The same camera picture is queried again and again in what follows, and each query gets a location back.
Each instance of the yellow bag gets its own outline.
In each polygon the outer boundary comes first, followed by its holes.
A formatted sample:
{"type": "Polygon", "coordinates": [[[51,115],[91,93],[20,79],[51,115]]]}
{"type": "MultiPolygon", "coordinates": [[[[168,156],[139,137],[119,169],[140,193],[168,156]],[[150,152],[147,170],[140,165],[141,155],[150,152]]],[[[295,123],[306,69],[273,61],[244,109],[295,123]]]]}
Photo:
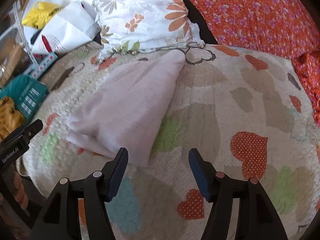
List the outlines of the yellow bag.
{"type": "Polygon", "coordinates": [[[21,24],[41,30],[62,9],[63,7],[58,4],[37,2],[22,20],[21,24]]]}

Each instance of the screw head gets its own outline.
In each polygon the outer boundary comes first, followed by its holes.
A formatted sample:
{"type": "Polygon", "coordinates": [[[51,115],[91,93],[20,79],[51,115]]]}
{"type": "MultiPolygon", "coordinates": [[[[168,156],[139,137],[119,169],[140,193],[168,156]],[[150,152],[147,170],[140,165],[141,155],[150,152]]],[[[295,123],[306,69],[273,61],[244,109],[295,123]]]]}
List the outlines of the screw head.
{"type": "Polygon", "coordinates": [[[66,184],[68,182],[68,179],[67,178],[62,178],[60,179],[60,184],[66,184]]]}
{"type": "Polygon", "coordinates": [[[252,184],[258,184],[258,180],[257,180],[256,178],[251,178],[251,179],[250,179],[250,182],[251,182],[252,184]]]}
{"type": "Polygon", "coordinates": [[[222,172],[222,171],[218,171],[217,173],[216,173],[216,176],[218,177],[218,178],[220,178],[220,179],[222,179],[223,177],[224,177],[224,173],[222,172]]]}
{"type": "Polygon", "coordinates": [[[100,177],[102,175],[102,172],[101,171],[95,171],[94,173],[93,173],[93,176],[95,177],[95,178],[98,178],[98,177],[100,177]]]}

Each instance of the blanket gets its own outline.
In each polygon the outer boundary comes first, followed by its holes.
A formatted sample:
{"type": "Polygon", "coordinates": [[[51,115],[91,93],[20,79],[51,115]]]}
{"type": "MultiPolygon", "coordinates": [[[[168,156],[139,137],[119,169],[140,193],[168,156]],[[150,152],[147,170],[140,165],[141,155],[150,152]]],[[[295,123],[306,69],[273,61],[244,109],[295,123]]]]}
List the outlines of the blanket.
{"type": "Polygon", "coordinates": [[[68,118],[68,141],[108,157],[125,147],[129,163],[147,167],[184,62],[184,52],[174,49],[155,61],[117,67],[68,118]]]}
{"type": "MultiPolygon", "coordinates": [[[[68,116],[119,65],[167,53],[114,55],[94,66],[98,49],[92,42],[56,63],[75,69],[44,101],[35,116],[44,129],[17,162],[45,196],[60,178],[83,179],[110,160],[68,142],[68,116]]],[[[299,239],[320,207],[320,133],[312,114],[289,60],[222,45],[186,50],[148,167],[129,164],[117,196],[106,203],[116,239],[201,238],[212,205],[201,197],[188,165],[193,147],[231,178],[258,178],[289,239],[299,239]]],[[[83,205],[80,200],[86,239],[83,205]]],[[[237,207],[235,201],[228,239],[235,234],[237,207]]]]}

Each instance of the plastic bag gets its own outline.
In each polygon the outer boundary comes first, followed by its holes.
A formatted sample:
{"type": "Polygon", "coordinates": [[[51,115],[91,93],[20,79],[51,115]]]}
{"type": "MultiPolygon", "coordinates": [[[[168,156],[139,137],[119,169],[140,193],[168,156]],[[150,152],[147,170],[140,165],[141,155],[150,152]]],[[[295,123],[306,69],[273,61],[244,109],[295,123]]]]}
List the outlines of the plastic bag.
{"type": "Polygon", "coordinates": [[[92,41],[100,31],[79,1],[69,3],[42,29],[36,39],[32,53],[59,56],[92,41]]]}
{"type": "Polygon", "coordinates": [[[37,2],[21,23],[41,30],[62,9],[62,6],[55,3],[37,2]]]}

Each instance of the quilted bedspread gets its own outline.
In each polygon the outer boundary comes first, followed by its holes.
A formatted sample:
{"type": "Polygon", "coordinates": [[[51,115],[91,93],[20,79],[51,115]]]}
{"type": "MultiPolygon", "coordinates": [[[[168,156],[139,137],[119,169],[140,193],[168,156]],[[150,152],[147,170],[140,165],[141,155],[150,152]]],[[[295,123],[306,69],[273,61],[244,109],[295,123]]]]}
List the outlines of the quilted bedspread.
{"type": "MultiPolygon", "coordinates": [[[[85,178],[110,160],[66,141],[67,116],[118,65],[167,53],[115,55],[94,66],[98,49],[87,44],[55,64],[75,69],[44,101],[35,117],[44,129],[17,161],[19,172],[45,196],[60,178],[85,178]]],[[[149,167],[128,165],[117,196],[106,203],[116,239],[201,238],[212,204],[200,195],[188,165],[193,147],[231,178],[258,178],[289,239],[298,239],[320,206],[320,129],[291,62],[221,45],[188,49],[186,58],[149,167]]],[[[228,239],[235,234],[238,204],[228,239]]],[[[87,238],[82,200],[79,207],[87,238]]]]}

